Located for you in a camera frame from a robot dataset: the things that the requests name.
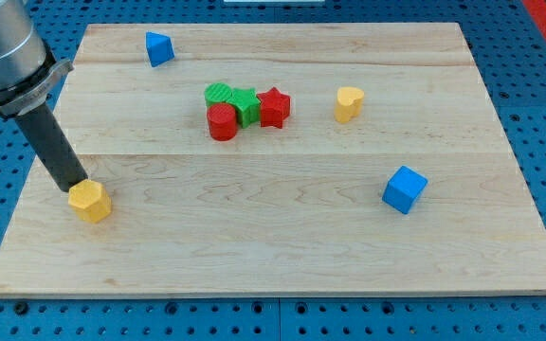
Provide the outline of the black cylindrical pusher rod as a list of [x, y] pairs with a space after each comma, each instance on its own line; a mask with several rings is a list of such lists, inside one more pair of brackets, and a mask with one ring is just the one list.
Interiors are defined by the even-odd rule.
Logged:
[[88, 178], [58, 120], [45, 103], [14, 120], [61, 191], [69, 192]]

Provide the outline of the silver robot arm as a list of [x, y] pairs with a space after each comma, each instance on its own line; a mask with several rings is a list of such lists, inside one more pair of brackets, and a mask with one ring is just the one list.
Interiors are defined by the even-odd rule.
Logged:
[[0, 0], [0, 117], [16, 122], [63, 192], [88, 178], [46, 103], [72, 70], [39, 35], [24, 1]]

